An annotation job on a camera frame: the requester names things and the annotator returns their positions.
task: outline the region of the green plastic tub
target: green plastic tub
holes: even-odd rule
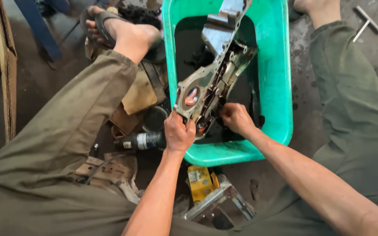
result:
[[[162,7],[170,99],[176,101],[177,69],[174,33],[186,17],[218,14],[222,0],[164,0]],[[254,24],[259,78],[260,111],[265,116],[262,131],[287,145],[292,136],[292,95],[286,0],[253,0],[245,17]],[[193,144],[185,160],[198,166],[217,166],[264,159],[249,141]]]

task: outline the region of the black cable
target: black cable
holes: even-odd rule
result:
[[[99,165],[99,167],[97,167],[97,169],[94,170],[94,172],[88,177],[87,181],[85,181],[85,185],[89,185],[90,184],[90,180],[94,177],[94,175],[96,175],[96,173],[101,170],[105,165],[109,164],[112,162],[113,159],[118,159],[118,158],[121,158],[121,157],[124,157],[124,156],[127,156],[128,154],[120,154],[120,155],[117,155],[115,157],[112,157],[106,161],[104,161],[101,165]]]

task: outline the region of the cardboard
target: cardboard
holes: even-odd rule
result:
[[[4,102],[5,142],[16,135],[17,53],[10,22],[0,0],[0,66]]]

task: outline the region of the hand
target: hand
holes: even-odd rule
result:
[[[224,104],[224,108],[221,111],[221,118],[225,126],[228,126],[233,132],[245,138],[250,131],[256,130],[256,126],[244,105],[230,102]]]
[[[190,120],[188,125],[175,110],[164,121],[165,138],[169,152],[185,153],[195,140],[195,122]]]

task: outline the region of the concrete floor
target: concrete floor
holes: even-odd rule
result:
[[[66,16],[58,14],[48,21],[51,31],[60,43],[63,36],[76,23],[79,13],[92,4],[94,0],[70,0],[71,13]],[[125,0],[124,3],[149,5],[158,7],[161,0]],[[38,55],[38,48],[24,17],[15,3],[4,0],[5,8],[13,31],[14,42],[18,53],[17,74],[17,132],[33,118],[33,116],[68,83],[77,73],[88,65],[84,57],[84,35],[77,27],[73,33],[60,45],[64,54],[58,62],[58,69],[50,69]],[[378,0],[341,0],[342,18],[357,29],[364,24],[353,8],[360,5],[378,24]],[[308,47],[310,35],[313,32],[310,19],[304,17],[290,25],[291,42],[291,75],[294,108],[294,134],[289,146],[307,157],[313,154],[328,141],[322,129],[322,106],[315,83],[314,73],[309,60]],[[365,57],[369,59],[378,72],[378,35],[370,29],[365,30],[357,41]],[[4,144],[4,119],[2,91],[0,82],[0,147]],[[108,127],[102,127],[96,142],[101,146],[101,152],[112,150]],[[145,152],[139,159],[137,185],[144,189],[160,159],[160,152]],[[266,160],[223,166],[227,178],[235,185],[242,196],[252,204],[257,211],[284,185],[284,180]],[[254,191],[255,201],[249,189],[250,181],[257,180],[259,185]],[[236,217],[235,223],[242,221],[237,211],[229,212]]]

